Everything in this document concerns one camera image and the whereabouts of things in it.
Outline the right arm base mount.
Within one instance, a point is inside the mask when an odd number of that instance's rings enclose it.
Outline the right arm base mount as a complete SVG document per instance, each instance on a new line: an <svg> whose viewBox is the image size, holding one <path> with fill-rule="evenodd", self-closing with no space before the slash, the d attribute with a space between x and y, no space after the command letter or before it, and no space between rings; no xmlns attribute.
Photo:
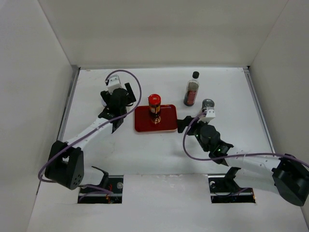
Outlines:
<svg viewBox="0 0 309 232"><path fill-rule="evenodd" d="M240 168L231 167L226 174L208 175L212 203L255 203L252 188L241 188L235 182Z"/></svg>

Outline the red lid chili sauce jar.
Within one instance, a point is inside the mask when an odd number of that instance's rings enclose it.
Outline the red lid chili sauce jar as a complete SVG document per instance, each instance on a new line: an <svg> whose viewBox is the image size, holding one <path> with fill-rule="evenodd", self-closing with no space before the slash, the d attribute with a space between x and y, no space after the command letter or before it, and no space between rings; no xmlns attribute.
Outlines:
<svg viewBox="0 0 309 232"><path fill-rule="evenodd" d="M161 121L161 97L158 94L151 94L148 97L148 105L152 122L158 124Z"/></svg>

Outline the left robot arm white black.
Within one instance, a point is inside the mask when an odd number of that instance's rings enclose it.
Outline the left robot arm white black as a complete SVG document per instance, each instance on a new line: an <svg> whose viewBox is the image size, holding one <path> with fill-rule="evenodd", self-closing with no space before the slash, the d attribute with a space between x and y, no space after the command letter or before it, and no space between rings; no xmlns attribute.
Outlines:
<svg viewBox="0 0 309 232"><path fill-rule="evenodd" d="M96 120L81 133L66 141L55 141L51 147L48 162L39 173L46 181L58 183L70 190L79 186L92 185L96 192L102 193L108 188L104 172L85 162L91 155L91 149L103 141L104 137L114 133L128 115L127 107L139 103L130 83L121 85L112 78L107 81L108 89L101 92L105 102L103 111Z"/></svg>

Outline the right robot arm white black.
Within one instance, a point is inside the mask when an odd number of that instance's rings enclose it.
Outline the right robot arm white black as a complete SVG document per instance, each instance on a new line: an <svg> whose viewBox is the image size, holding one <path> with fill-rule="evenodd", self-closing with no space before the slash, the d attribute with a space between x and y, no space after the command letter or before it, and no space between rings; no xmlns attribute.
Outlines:
<svg viewBox="0 0 309 232"><path fill-rule="evenodd" d="M309 165L293 155L278 153L231 154L234 147L221 139L216 128L201 120L201 116L186 116L177 120L178 133L183 138L194 136L204 152L203 161L213 161L229 167L224 186L229 191L255 188L273 192L287 202L304 206L309 196Z"/></svg>

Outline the silver lid white shaker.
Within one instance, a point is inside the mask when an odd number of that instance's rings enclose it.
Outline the silver lid white shaker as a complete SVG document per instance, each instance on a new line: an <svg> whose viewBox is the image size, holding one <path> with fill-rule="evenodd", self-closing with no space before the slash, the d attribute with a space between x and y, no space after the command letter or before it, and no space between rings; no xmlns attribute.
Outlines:
<svg viewBox="0 0 309 232"><path fill-rule="evenodd" d="M212 99L204 99L202 101L201 109L198 113L200 117L204 116L204 112L208 109L214 109L215 103Z"/></svg>

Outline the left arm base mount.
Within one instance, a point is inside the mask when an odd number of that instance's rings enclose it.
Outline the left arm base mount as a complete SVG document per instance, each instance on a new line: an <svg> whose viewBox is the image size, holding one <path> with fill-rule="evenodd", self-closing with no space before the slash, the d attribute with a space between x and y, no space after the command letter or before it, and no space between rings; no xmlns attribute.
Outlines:
<svg viewBox="0 0 309 232"><path fill-rule="evenodd" d="M124 177L122 175L109 175L107 171L92 166L86 170L85 176L87 183L80 187L78 204L122 203L124 188Z"/></svg>

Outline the tall dark sauce bottle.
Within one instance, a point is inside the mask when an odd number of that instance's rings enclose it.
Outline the tall dark sauce bottle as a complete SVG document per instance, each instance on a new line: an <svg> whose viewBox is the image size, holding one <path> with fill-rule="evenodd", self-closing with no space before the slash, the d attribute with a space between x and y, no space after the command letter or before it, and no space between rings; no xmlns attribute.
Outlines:
<svg viewBox="0 0 309 232"><path fill-rule="evenodd" d="M199 89L199 82L197 80L198 78L199 78L199 72L194 71L192 74L192 79L189 80L187 83L184 100L183 100L183 103L186 106L193 106L195 103L196 96L197 96L198 89Z"/></svg>

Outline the red rectangular tray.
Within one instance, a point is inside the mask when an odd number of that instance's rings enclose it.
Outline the red rectangular tray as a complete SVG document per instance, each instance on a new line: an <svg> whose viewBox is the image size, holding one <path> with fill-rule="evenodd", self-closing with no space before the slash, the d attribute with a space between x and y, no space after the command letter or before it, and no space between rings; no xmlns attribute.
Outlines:
<svg viewBox="0 0 309 232"><path fill-rule="evenodd" d="M177 111L172 104L161 105L157 115L150 111L149 106L139 106L134 112L137 132L175 131L177 127Z"/></svg>

